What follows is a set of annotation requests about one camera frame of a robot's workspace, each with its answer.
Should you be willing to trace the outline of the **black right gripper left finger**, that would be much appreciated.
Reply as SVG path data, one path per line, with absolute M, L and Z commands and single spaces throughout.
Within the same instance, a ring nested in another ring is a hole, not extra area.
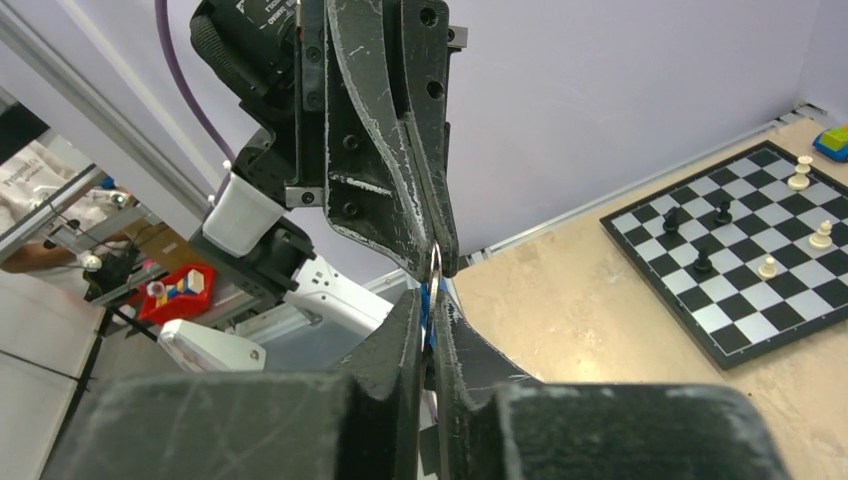
M 48 479 L 413 479 L 421 295 L 334 366 L 136 376 L 103 385 Z

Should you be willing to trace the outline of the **blue key tag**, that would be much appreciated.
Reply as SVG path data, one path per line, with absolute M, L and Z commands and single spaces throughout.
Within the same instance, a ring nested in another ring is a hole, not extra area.
M 452 297 L 452 282 L 451 280 L 442 279 L 439 285 L 439 291 L 445 292 Z M 426 350 L 435 343 L 435 330 L 430 319 L 430 290 L 426 285 L 420 286 L 422 314 L 421 314 L 421 329 L 422 329 L 422 350 Z

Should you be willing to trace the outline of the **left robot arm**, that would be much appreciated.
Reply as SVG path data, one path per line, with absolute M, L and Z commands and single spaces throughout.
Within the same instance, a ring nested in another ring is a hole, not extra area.
M 196 54 L 258 130 L 227 166 L 191 245 L 268 308 L 285 302 L 369 334 L 389 306 L 341 276 L 287 218 L 321 209 L 339 235 L 420 283 L 412 316 L 435 343 L 435 303 L 459 253 L 447 182 L 450 60 L 465 30 L 444 1 L 203 1 Z

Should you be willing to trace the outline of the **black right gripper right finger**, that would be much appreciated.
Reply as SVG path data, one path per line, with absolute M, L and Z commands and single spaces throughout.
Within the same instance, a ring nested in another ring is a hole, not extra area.
M 787 479 L 762 416 L 710 384 L 544 383 L 430 303 L 443 479 Z

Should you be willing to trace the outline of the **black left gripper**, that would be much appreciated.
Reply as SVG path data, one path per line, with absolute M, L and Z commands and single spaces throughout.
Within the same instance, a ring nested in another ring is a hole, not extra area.
M 307 1 L 302 19 L 301 80 L 306 114 L 323 131 L 328 223 L 418 281 L 435 244 L 455 272 L 446 107 L 466 28 L 443 1 Z

